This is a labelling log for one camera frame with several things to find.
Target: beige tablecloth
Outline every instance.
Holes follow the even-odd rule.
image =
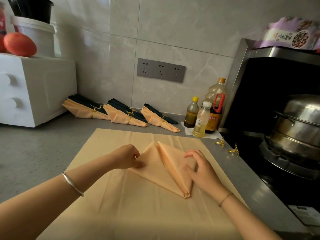
[[[130,131],[96,129],[67,170],[114,149],[133,144],[142,152],[152,141],[180,150],[199,149],[222,183],[243,199],[201,140]],[[217,203],[197,185],[184,199],[129,171],[105,174],[40,236],[40,240],[242,239]]]

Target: bracelet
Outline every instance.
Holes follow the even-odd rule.
[[[218,204],[219,207],[221,207],[222,203],[226,200],[226,198],[228,198],[229,196],[233,195],[233,193],[228,194],[222,201],[220,204]]]
[[[65,180],[68,182],[68,184],[70,184],[77,192],[80,196],[84,197],[84,193],[82,193],[80,190],[77,189],[77,187],[75,186],[75,184],[70,180],[70,178],[63,172],[62,175],[64,176]]]

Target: tomato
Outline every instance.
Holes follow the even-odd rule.
[[[17,56],[30,57],[37,53],[36,44],[22,33],[13,32],[6,34],[3,43],[9,52]]]
[[[5,48],[5,45],[3,44],[3,38],[4,36],[0,34],[0,52],[5,53],[7,49]]]

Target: tile grout line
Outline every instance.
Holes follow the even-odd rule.
[[[70,26],[70,27],[74,27],[74,28],[80,28],[80,27],[76,27],[76,26],[72,26],[72,25],[68,25],[68,24],[59,24],[59,25]],[[114,34],[114,33],[107,33],[107,32],[102,32],[102,31],[96,31],[96,30],[92,30],[92,29],[89,29],[89,28],[80,28],[80,29],[85,29],[85,30],[89,30],[89,31],[92,31],[92,32],[99,32],[99,33],[108,34],[108,35],[120,36],[120,37],[124,37],[124,38],[129,38],[129,39],[141,40],[141,41],[150,42],[150,43],[155,43],[155,44],[162,44],[162,45],[167,45],[167,46],[171,46],[171,47],[177,47],[177,48],[186,49],[186,50],[190,50],[190,51],[198,51],[198,52],[203,52],[203,53],[212,54],[212,55],[217,55],[217,56],[224,56],[224,57],[234,58],[234,56],[220,55],[220,54],[211,53],[211,52],[202,51],[202,50],[197,50],[197,49],[190,49],[190,48],[185,48],[185,47],[181,47],[181,46],[175,46],[175,45],[170,45],[170,44],[163,44],[163,43],[159,43],[159,42],[154,42],[154,41],[139,39],[139,38],[138,38],[138,27],[137,27],[137,38],[132,38],[132,37],[123,36],[123,35]]]
[[[132,90],[131,90],[131,105],[130,105],[130,107],[132,107],[132,98],[133,98],[133,96],[134,96],[134,71],[136,70],[136,58],[137,58],[137,43],[138,43],[140,6],[141,6],[141,0],[139,0],[138,25],[137,25],[137,39],[136,39],[136,52],[134,53],[134,67],[133,67]]]

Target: countertop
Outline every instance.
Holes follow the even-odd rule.
[[[65,113],[36,128],[0,124],[0,203],[62,173],[97,128],[185,136],[161,127],[138,127]],[[251,211],[284,239],[309,239],[310,231],[237,155],[202,138]]]

